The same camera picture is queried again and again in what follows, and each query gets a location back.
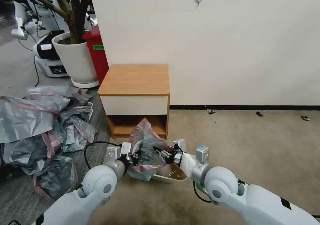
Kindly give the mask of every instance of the pile of plastic bags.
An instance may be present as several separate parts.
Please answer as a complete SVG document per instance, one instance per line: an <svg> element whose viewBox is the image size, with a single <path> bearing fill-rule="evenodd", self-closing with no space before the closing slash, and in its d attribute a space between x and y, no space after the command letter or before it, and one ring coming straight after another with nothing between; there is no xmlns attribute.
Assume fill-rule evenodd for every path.
<svg viewBox="0 0 320 225"><path fill-rule="evenodd" d="M93 142L91 97L65 86L29 88L24 99L0 96L2 162L33 175L36 191L47 198L56 200L72 189L78 182L73 160L55 154Z"/></svg>

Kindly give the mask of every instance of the wooden tabletop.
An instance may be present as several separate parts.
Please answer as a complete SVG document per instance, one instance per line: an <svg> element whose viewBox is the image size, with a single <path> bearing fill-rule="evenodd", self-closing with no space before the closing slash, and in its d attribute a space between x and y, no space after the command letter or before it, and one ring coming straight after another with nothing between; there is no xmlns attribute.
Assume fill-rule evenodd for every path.
<svg viewBox="0 0 320 225"><path fill-rule="evenodd" d="M100 96L169 95L167 64L114 64L105 76Z"/></svg>

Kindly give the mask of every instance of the white robot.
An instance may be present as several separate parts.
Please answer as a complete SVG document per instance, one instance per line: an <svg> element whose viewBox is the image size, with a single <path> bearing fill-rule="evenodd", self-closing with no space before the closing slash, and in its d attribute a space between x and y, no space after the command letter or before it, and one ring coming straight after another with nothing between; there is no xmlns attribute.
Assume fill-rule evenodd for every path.
<svg viewBox="0 0 320 225"><path fill-rule="evenodd" d="M207 194L213 204L228 206L252 225L319 225L317 220L274 193L237 179L227 168L208 163L209 148L200 146L196 156L186 153L184 139L174 142L169 151L154 148L166 161L175 163ZM60 197L33 224L85 225L92 211L103 205L119 180L134 164L136 146L123 143L121 148L109 146L106 165L96 166L85 175L82 187Z"/></svg>
<svg viewBox="0 0 320 225"><path fill-rule="evenodd" d="M57 0L49 1L56 7L60 7ZM38 34L40 30L48 31L48 34L41 37L33 46L35 63L42 73L48 77L68 76L51 42L53 37L69 30L64 19L59 14L44 7L37 0L16 0L14 6L18 28L11 31L12 36L19 40L27 40L28 35ZM36 18L30 20L30 15L35 15ZM97 20L91 18L88 14L86 14L86 18L85 28L87 30L98 24Z"/></svg>

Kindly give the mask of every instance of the red trash can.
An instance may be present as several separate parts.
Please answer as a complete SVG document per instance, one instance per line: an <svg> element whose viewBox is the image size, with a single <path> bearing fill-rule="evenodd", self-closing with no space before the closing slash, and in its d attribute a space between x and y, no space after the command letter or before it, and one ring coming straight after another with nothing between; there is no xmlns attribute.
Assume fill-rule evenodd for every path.
<svg viewBox="0 0 320 225"><path fill-rule="evenodd" d="M89 32L84 34L82 38L87 41L97 78L101 84L109 70L109 66L104 52L99 26L97 25L92 28Z"/></svg>

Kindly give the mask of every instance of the wooden cabinet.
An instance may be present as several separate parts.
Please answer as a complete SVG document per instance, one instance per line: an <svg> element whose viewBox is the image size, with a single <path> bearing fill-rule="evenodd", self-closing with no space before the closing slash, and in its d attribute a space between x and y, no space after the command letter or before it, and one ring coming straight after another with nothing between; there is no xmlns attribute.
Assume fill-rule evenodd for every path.
<svg viewBox="0 0 320 225"><path fill-rule="evenodd" d="M98 94L112 138L128 137L145 117L161 138L168 136L170 86L166 64L114 64Z"/></svg>

